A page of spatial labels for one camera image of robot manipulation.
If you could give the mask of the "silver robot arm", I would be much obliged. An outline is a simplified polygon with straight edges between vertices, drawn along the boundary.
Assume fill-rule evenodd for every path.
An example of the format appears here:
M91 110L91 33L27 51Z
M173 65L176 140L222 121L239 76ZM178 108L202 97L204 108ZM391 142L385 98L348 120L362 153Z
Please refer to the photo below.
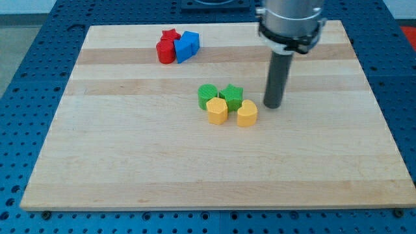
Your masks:
M262 0L255 8L258 34L279 55L307 54L320 40L324 0Z

